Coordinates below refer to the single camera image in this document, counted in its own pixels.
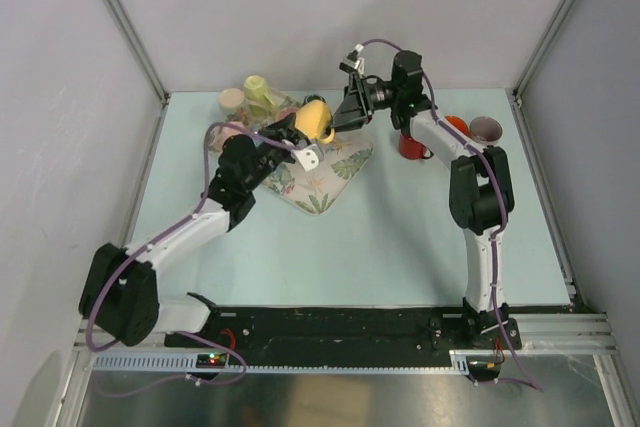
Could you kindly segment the purple mug black handle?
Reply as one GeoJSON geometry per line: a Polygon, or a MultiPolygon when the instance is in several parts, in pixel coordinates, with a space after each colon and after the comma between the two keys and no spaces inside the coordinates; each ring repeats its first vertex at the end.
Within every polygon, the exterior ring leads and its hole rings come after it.
{"type": "Polygon", "coordinates": [[[479,116],[469,123],[469,134],[477,143],[497,145],[503,135],[503,128],[494,118],[479,116]]]}

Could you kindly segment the dark green mug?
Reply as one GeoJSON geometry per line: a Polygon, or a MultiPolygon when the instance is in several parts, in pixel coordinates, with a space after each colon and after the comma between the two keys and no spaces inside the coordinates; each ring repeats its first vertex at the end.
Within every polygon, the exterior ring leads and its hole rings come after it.
{"type": "Polygon", "coordinates": [[[307,95],[307,96],[304,97],[303,104],[306,105],[306,104],[311,103],[313,101],[325,102],[325,98],[322,97],[319,94],[310,94],[310,95],[307,95]]]}

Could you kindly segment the orange mug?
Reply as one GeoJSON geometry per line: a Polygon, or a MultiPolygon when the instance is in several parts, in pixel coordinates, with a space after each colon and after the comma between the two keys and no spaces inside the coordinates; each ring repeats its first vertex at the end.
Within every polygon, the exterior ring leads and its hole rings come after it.
{"type": "Polygon", "coordinates": [[[453,126],[455,127],[458,131],[460,131],[464,136],[469,137],[470,136],[470,131],[468,128],[467,123],[457,117],[457,116],[453,116],[453,115],[448,115],[446,116],[446,120],[453,126]]]}

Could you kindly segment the pink face pattern mug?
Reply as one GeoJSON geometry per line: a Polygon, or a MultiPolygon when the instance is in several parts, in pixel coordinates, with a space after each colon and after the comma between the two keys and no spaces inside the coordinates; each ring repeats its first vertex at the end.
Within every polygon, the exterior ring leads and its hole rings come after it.
{"type": "Polygon", "coordinates": [[[294,106],[294,107],[285,107],[282,108],[281,110],[278,111],[275,120],[277,122],[282,121],[283,119],[285,119],[286,117],[288,117],[289,115],[295,115],[298,112],[299,108],[294,106]]]}

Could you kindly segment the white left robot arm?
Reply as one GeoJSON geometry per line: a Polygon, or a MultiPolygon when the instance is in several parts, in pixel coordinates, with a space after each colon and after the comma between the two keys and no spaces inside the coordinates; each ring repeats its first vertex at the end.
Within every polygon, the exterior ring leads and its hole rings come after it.
{"type": "Polygon", "coordinates": [[[217,169],[204,171],[205,188],[191,213],[138,245],[107,243],[95,252],[79,302],[92,351],[107,348],[94,341],[96,327],[126,346],[156,332],[187,332],[201,346],[220,338],[212,301],[194,292],[163,298],[160,281],[191,252],[239,225],[255,204],[255,189],[282,163],[293,162],[316,130],[300,111],[258,132],[233,129],[217,169]]]}

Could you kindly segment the red mug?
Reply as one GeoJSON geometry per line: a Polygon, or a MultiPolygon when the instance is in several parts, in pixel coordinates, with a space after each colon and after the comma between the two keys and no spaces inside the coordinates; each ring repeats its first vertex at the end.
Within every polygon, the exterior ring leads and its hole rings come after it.
{"type": "Polygon", "coordinates": [[[424,144],[405,133],[400,134],[398,151],[409,160],[428,160],[433,157],[433,153],[424,144]]]}

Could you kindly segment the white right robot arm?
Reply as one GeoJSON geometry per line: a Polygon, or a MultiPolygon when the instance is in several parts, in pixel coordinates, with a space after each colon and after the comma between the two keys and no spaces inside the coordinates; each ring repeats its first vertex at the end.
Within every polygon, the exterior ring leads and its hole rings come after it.
{"type": "Polygon", "coordinates": [[[340,63],[349,81],[330,127],[335,132],[358,130],[375,112],[387,109],[396,130],[424,145],[448,168],[449,210],[463,231],[467,255],[462,335],[473,347],[489,348],[507,332],[509,320],[500,273],[502,236],[515,206],[507,154],[473,141],[439,114],[419,54],[397,51],[391,77],[383,80],[365,74],[363,48],[356,45],[340,63]]]}

